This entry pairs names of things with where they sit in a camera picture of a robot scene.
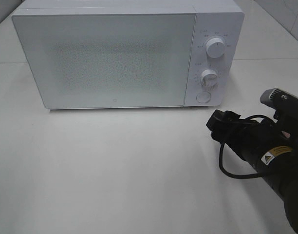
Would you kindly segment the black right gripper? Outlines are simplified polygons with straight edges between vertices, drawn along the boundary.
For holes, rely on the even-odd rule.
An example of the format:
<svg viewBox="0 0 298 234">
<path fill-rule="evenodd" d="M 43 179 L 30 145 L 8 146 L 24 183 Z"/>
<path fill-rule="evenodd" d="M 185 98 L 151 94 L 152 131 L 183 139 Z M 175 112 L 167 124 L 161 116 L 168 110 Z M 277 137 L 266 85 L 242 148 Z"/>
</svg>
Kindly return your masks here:
<svg viewBox="0 0 298 234">
<path fill-rule="evenodd" d="M 219 158 L 227 145 L 239 158 L 258 158 L 280 146 L 275 122 L 264 115 L 241 118 L 232 111 L 215 110 L 206 127 L 211 137 L 221 144 Z"/>
</svg>

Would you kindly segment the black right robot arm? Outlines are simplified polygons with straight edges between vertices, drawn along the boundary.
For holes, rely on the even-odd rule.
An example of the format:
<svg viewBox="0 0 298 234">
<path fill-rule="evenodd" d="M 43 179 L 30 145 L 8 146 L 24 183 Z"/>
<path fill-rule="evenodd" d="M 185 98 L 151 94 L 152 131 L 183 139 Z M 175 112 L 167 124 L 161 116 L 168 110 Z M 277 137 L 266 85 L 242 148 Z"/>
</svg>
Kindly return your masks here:
<svg viewBox="0 0 298 234">
<path fill-rule="evenodd" d="M 264 115 L 241 119 L 232 111 L 221 110 L 215 110 L 206 124 L 211 137 L 220 143 L 221 172 L 234 179 L 262 178 L 283 200 L 287 220 L 298 234 L 298 149 L 275 130 L 275 125 Z M 227 171 L 223 165 L 225 146 L 255 172 L 238 175 Z"/>
</svg>

